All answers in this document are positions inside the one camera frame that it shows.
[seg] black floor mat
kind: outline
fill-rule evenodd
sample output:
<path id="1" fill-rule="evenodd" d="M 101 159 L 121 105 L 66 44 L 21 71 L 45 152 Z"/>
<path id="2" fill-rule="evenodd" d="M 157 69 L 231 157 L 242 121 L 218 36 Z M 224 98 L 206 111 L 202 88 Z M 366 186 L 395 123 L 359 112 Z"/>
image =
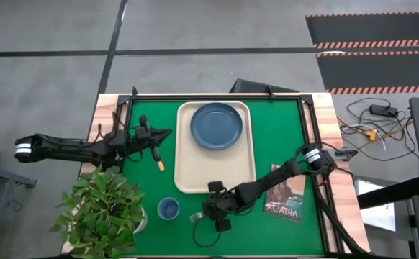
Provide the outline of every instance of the black floor mat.
<path id="1" fill-rule="evenodd" d="M 419 46 L 419 12 L 306 17 L 316 48 Z"/>
<path id="2" fill-rule="evenodd" d="M 332 94 L 419 92 L 419 51 L 319 53 L 317 61 Z"/>

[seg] gray floor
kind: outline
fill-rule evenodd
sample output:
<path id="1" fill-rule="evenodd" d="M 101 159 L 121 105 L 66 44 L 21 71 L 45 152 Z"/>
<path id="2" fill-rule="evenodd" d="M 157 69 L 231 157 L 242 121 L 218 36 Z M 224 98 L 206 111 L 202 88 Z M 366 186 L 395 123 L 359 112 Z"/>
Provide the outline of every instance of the gray floor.
<path id="1" fill-rule="evenodd" d="M 0 0 L 0 51 L 106 50 L 120 0 Z M 117 49 L 183 47 L 311 47 L 306 14 L 419 11 L 419 0 L 139 0 L 130 1 Z M 79 163 L 18 163 L 14 139 L 34 133 L 82 137 L 88 132 L 105 57 L 0 58 L 0 167 L 38 178 L 33 191 L 17 189 L 24 203 L 9 210 L 0 231 L 0 258 L 57 255 L 60 240 L 48 229 L 59 212 L 60 193 L 76 180 Z M 189 55 L 116 57 L 107 93 L 226 92 L 236 78 L 300 91 L 324 91 L 313 54 Z M 378 95 L 406 110 L 413 95 Z M 334 96 L 336 111 L 364 96 Z M 365 109 L 370 102 L 354 107 Z M 357 145 L 359 136 L 349 137 Z M 393 142 L 368 154 L 389 158 L 405 152 Z M 356 175 L 403 181 L 418 175 L 412 155 L 375 163 L 363 155 L 351 161 Z M 378 255 L 408 256 L 402 241 L 383 239 L 368 230 Z"/>

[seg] book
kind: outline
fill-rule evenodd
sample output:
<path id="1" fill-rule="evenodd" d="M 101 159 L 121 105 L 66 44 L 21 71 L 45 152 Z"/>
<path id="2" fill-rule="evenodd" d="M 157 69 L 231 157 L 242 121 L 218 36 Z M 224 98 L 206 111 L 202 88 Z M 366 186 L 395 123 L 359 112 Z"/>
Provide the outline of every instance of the book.
<path id="1" fill-rule="evenodd" d="M 270 171 L 280 165 L 271 165 Z M 284 219 L 300 222 L 302 218 L 302 202 L 304 199 L 305 176 L 291 177 L 270 188 L 266 193 L 263 211 Z"/>

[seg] potted plant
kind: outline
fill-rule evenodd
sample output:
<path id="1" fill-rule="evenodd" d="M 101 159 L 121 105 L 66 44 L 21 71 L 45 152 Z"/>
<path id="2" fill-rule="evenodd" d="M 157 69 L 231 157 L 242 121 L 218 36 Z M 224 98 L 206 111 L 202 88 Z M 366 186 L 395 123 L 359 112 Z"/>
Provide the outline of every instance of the potted plant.
<path id="1" fill-rule="evenodd" d="M 139 186 L 129 184 L 118 167 L 100 170 L 83 174 L 71 195 L 63 192 L 59 206 L 70 211 L 63 212 L 50 229 L 70 242 L 69 254 L 75 258 L 118 258 L 134 248 L 133 234 L 147 224 Z"/>

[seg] beige tray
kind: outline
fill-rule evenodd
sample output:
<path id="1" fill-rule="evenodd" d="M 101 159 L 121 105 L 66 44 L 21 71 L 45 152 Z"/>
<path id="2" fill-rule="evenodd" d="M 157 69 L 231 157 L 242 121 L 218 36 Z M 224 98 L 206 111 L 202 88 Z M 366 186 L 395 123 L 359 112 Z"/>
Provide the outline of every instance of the beige tray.
<path id="1" fill-rule="evenodd" d="M 240 139 L 224 150 L 210 150 L 199 145 L 190 132 L 195 111 L 213 101 L 190 101 L 178 110 L 176 126 L 176 160 L 174 183 L 187 194 L 208 193 L 210 181 L 222 181 L 232 188 L 239 183 L 256 180 L 253 137 L 249 108 L 239 101 L 219 101 L 233 107 L 241 116 L 243 130 Z"/>

